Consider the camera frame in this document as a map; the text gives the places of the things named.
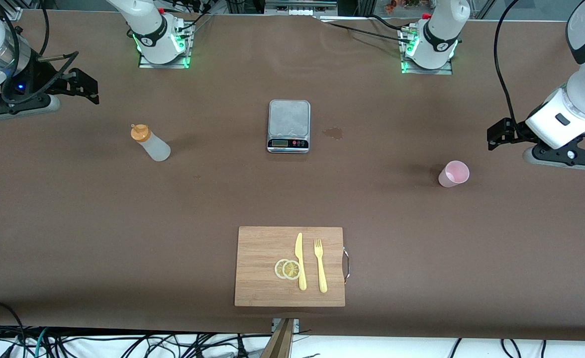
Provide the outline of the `pink plastic cup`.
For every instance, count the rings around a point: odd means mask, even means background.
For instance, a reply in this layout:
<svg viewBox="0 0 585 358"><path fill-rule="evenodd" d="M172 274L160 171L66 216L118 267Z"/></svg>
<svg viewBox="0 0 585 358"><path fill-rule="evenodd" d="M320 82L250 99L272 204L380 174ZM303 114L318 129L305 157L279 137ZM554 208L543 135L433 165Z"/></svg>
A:
<svg viewBox="0 0 585 358"><path fill-rule="evenodd" d="M470 169L461 161L450 161L438 176L438 183L445 187L451 188L468 181Z"/></svg>

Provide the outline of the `clear sauce bottle orange cap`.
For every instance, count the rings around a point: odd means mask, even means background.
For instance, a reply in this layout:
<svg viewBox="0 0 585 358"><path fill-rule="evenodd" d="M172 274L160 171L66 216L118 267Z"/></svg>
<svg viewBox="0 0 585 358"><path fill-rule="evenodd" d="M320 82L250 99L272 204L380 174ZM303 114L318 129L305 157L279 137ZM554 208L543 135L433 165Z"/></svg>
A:
<svg viewBox="0 0 585 358"><path fill-rule="evenodd" d="M148 125L132 124L130 135L154 161L161 162L167 160L171 154L170 146L156 136Z"/></svg>

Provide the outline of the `brown table cover sheet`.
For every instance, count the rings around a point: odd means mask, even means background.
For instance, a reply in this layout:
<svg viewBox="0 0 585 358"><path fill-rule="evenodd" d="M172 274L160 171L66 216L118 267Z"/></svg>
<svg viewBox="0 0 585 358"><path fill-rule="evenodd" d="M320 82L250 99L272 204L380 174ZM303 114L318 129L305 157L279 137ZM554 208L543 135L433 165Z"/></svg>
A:
<svg viewBox="0 0 585 358"><path fill-rule="evenodd" d="M495 22L422 76L306 16L203 18L186 70L139 68L119 13L49 18L49 54L77 50L100 104L0 121L0 302L24 324L585 340L585 172L488 151ZM308 153L267 151L275 99L310 102ZM470 177L445 188L454 160ZM240 226L342 227L345 306L235 307Z"/></svg>

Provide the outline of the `silver digital kitchen scale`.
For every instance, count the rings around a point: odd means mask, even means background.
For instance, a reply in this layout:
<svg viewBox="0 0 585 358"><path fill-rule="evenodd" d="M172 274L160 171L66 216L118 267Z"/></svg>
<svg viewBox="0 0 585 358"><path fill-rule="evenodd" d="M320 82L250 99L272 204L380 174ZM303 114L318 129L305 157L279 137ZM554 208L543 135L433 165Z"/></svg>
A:
<svg viewBox="0 0 585 358"><path fill-rule="evenodd" d="M267 151L306 154L310 151L311 115L307 100L271 100L268 105Z"/></svg>

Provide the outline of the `white power strip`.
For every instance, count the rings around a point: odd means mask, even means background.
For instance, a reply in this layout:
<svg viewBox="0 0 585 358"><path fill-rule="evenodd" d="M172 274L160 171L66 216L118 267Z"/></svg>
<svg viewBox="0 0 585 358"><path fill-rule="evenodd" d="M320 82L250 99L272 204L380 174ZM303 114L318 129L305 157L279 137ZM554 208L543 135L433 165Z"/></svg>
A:
<svg viewBox="0 0 585 358"><path fill-rule="evenodd" d="M264 14L337 16L337 0L264 0Z"/></svg>

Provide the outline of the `yellow plastic fork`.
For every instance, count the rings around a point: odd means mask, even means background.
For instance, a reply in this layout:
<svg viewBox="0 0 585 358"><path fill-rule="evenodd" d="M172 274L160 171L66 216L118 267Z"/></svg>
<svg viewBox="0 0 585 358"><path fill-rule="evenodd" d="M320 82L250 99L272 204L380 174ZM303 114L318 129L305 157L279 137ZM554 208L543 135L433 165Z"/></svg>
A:
<svg viewBox="0 0 585 358"><path fill-rule="evenodd" d="M314 241L314 254L317 258L318 288L322 294L325 294L327 292L327 279L323 265L323 246L320 239Z"/></svg>

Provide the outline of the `wooden cutting board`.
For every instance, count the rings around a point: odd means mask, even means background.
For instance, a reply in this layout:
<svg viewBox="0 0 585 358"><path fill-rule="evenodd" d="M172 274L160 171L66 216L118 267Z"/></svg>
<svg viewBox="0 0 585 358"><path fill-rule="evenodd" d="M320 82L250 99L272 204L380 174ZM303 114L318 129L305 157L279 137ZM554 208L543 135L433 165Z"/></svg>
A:
<svg viewBox="0 0 585 358"><path fill-rule="evenodd" d="M295 241L302 233L302 251L307 289L297 279L279 279L277 261L297 261ZM318 288L314 241L323 246L327 292ZM259 227L243 226L238 231L236 252L235 305L238 307L343 307L343 229L341 227Z"/></svg>

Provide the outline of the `yellow plastic knife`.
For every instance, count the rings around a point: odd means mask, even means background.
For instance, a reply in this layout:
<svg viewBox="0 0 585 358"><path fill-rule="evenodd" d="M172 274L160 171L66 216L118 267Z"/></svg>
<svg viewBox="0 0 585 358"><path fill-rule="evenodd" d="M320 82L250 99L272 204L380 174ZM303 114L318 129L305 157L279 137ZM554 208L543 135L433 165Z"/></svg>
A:
<svg viewBox="0 0 585 358"><path fill-rule="evenodd" d="M302 233L299 233L297 235L295 241L295 256L297 258L297 262L299 263L299 277L297 278L298 286L301 291L305 291L307 289L307 283L303 262Z"/></svg>

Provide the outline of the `wooden beam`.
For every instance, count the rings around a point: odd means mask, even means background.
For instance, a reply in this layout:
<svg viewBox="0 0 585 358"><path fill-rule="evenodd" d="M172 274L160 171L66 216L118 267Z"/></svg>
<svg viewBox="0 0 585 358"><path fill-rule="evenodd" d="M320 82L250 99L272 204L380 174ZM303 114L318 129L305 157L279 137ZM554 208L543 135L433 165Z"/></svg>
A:
<svg viewBox="0 0 585 358"><path fill-rule="evenodd" d="M293 328L292 319L284 319L283 323L280 323L277 330L272 333L259 358L290 358L294 336Z"/></svg>

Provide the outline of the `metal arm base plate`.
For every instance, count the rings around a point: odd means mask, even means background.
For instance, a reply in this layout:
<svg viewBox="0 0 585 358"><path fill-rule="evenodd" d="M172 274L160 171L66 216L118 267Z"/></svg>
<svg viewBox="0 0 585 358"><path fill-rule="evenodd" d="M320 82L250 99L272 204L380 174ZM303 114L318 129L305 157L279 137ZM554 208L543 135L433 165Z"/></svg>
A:
<svg viewBox="0 0 585 358"><path fill-rule="evenodd" d="M161 38L152 38L133 33L139 52L140 68L188 69L194 41L193 22L172 18L167 22L167 31Z"/></svg>
<svg viewBox="0 0 585 358"><path fill-rule="evenodd" d="M447 59L446 63L437 69L427 69L418 65L412 55L417 50L421 41L417 35L417 29L413 27L403 26L397 30L400 52L400 64L402 74L420 74L420 75L452 75L453 68L451 57Z"/></svg>

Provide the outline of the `small metal bracket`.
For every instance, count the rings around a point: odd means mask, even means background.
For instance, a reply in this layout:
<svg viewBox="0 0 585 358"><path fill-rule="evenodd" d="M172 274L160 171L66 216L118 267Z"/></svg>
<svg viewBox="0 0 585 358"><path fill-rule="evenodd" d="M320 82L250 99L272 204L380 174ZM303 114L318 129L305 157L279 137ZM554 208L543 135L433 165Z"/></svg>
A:
<svg viewBox="0 0 585 358"><path fill-rule="evenodd" d="M271 333L274 333L277 330L279 324L283 323L283 321L284 319L272 319ZM292 319L292 323L294 324L293 333L298 335L300 333L299 319Z"/></svg>

